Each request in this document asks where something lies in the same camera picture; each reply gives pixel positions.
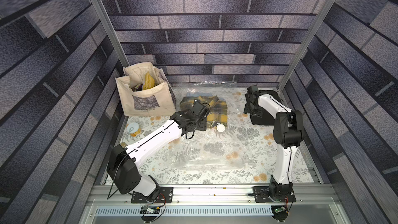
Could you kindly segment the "black tray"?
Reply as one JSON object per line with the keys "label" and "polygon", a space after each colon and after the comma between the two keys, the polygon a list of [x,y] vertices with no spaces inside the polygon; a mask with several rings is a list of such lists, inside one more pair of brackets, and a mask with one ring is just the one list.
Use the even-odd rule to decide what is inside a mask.
{"label": "black tray", "polygon": [[250,120],[254,125],[274,125],[277,104],[282,103],[278,93],[274,90],[259,90],[260,97],[258,100],[261,106],[261,117],[251,116]]}

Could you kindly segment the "yellow black plaid shirt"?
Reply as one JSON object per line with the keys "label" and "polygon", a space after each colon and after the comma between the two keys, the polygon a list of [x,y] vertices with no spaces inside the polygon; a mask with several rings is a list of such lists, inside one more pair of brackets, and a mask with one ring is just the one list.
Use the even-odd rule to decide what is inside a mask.
{"label": "yellow black plaid shirt", "polygon": [[202,104],[210,106],[210,113],[207,117],[207,128],[213,128],[219,124],[227,127],[228,106],[226,101],[220,100],[217,96],[186,96],[180,101],[180,110],[191,109],[195,100],[199,100]]}

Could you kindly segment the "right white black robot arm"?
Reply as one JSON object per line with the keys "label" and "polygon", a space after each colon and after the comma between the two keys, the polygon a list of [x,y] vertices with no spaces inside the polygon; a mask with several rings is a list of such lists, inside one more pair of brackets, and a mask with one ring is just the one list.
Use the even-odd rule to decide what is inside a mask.
{"label": "right white black robot arm", "polygon": [[247,88],[244,114],[254,125],[273,127],[273,139],[278,144],[275,171],[268,186],[268,197],[274,201],[288,199],[293,194],[292,169],[295,154],[305,138],[303,115],[281,102],[272,90]]}

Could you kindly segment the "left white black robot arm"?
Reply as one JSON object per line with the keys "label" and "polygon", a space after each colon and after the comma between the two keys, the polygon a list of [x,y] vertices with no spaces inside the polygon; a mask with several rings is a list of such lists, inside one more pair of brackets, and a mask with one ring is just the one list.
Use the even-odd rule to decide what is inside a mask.
{"label": "left white black robot arm", "polygon": [[175,112],[165,124],[134,144],[115,146],[107,164],[107,173],[122,194],[140,193],[149,202],[157,200],[160,186],[139,168],[145,161],[173,140],[195,131],[205,131],[210,105],[194,100],[192,107]]}

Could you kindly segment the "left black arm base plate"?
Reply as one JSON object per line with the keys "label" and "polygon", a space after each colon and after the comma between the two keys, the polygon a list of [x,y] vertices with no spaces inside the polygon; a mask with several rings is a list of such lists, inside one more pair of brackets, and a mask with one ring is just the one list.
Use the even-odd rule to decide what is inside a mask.
{"label": "left black arm base plate", "polygon": [[149,196],[144,196],[143,194],[134,191],[131,195],[131,203],[172,203],[173,191],[173,187],[159,187]]}

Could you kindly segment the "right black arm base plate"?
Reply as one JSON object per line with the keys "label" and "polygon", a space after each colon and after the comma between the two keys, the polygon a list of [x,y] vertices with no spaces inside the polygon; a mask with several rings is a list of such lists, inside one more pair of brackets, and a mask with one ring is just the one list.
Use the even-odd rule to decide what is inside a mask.
{"label": "right black arm base plate", "polygon": [[254,186],[252,187],[256,203],[289,203],[296,202],[295,193],[289,185],[282,185],[276,188],[268,186]]}

